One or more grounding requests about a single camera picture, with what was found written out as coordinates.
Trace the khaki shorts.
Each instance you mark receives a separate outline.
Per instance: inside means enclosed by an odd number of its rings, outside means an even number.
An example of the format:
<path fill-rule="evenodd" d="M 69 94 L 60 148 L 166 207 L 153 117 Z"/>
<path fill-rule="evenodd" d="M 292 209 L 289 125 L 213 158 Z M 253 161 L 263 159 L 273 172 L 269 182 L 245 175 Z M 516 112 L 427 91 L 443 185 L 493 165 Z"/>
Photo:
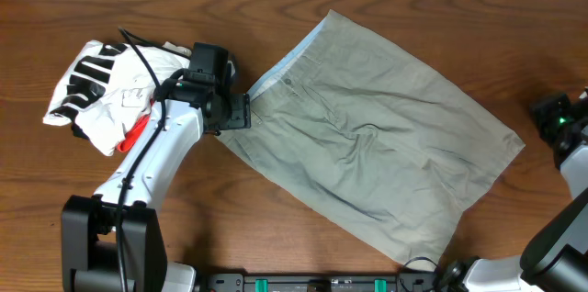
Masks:
<path fill-rule="evenodd" d="M 441 73 L 335 11 L 249 96 L 250 127 L 220 141 L 413 268 L 441 258 L 463 213 L 525 146 Z"/>

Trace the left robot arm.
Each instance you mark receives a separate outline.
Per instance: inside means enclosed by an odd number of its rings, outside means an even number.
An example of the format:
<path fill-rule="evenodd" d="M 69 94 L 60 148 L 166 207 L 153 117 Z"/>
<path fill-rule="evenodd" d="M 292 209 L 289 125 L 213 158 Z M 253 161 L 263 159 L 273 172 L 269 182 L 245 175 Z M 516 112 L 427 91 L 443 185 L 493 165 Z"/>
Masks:
<path fill-rule="evenodd" d="M 64 290 L 197 290 L 196 269 L 168 261 L 157 213 L 203 135 L 250 128 L 249 96 L 231 91 L 236 71 L 227 50 L 196 43 L 189 65 L 156 86 L 153 119 L 117 171 L 62 209 Z"/>

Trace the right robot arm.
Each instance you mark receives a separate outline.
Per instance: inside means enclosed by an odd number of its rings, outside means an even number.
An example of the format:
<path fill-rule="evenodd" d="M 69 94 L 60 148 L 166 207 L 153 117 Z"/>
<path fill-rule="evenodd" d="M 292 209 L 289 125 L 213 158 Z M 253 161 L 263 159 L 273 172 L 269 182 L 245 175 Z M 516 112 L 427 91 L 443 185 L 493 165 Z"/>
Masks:
<path fill-rule="evenodd" d="M 565 94 L 546 97 L 531 114 L 572 202 L 521 255 L 454 262 L 437 279 L 437 291 L 587 292 L 587 93 L 574 103 Z"/>

